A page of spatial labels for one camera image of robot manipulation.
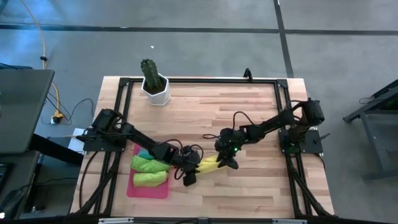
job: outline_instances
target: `concrete floor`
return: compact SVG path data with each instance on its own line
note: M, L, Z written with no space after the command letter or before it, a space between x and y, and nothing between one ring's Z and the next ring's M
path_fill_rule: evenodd
M132 27L277 28L272 0L25 0L43 24ZM280 0L286 29L397 30L393 0ZM10 0L0 22L31 23L23 5ZM83 98L96 102L105 75L140 75L142 58L153 58L164 75L286 78L279 34L45 31L49 68L61 101L72 110ZM0 62L40 68L41 45L34 30L0 30ZM397 78L398 36L287 35L294 76L319 99L332 133L323 142L326 176L335 213L344 218L397 223L398 178L371 184L375 172L360 121L344 115L358 100ZM83 103L71 126L38 124L43 136L64 136L91 124ZM46 104L42 116L53 113Z

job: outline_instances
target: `potted cactus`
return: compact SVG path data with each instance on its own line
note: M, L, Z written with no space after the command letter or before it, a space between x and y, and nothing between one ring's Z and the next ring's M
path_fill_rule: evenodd
M166 105L170 100L169 80L157 72L156 64L153 60L142 60L141 70L144 73L141 90L148 96L151 105Z

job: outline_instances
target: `yellow object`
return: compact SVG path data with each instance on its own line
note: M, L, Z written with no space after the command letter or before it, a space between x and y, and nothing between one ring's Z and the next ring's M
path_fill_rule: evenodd
M45 57L45 42L44 42L44 35L43 35L43 31L42 28L40 27L39 22L37 22L36 18L33 16L33 13L30 11L30 9L27 7L27 5L25 4L24 0L21 0L21 3L25 6L27 12L29 13L29 15L31 16L31 18L33 19L33 21L36 24L37 29L39 30L40 33L40 39L42 41L42 47L43 47L43 57ZM47 61L46 60L42 60L42 67L43 69L46 69L47 66ZM60 95L58 94L58 88L57 86L54 84L54 82L51 83L51 85L53 86L54 90L55 90L55 96L57 97L57 109L55 110L55 113L53 116L51 116L51 119L53 118L58 118L59 120L61 120L63 118L63 114L60 113Z
M201 162L199 163L199 167L196 168L197 174L207 174L209 172L227 168L227 166L218 168L217 166L218 164L220 164L221 161L216 162L216 160L217 160L217 155L202 159Z

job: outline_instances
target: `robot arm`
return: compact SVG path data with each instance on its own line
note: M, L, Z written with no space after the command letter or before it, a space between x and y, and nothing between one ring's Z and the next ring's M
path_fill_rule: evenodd
M102 149L103 146L109 146L110 149L124 150L123 147L128 139L147 149L156 160L181 169L186 174L183 178L184 184L191 185L196 182L195 173L192 175L191 172L201 161L201 156L196 150L191 146L181 146L180 149L167 142L156 142L138 131L132 124L123 121L122 114L117 111L102 109L87 133L76 138L85 142L85 146L97 148L97 151L99 146Z
M302 108L302 117L295 119L293 112ZM262 122L261 124L249 124L240 126L238 130L224 128L215 142L215 149L219 152L218 167L228 166L237 169L238 163L233 159L244 144L254 144L264 139L266 134L286 125L290 125L289 142L295 144L301 141L312 126L319 125L324 121L319 101L300 101L292 109L285 109L277 116Z

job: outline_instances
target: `pink plate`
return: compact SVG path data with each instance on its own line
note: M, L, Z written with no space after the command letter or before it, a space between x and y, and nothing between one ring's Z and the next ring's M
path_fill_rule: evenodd
M141 147L134 144L133 155L138 155ZM169 196L169 179L158 187L135 187L132 184L132 178L137 171L131 169L129 182L127 185L127 196L128 197L140 197L140 198L167 198Z

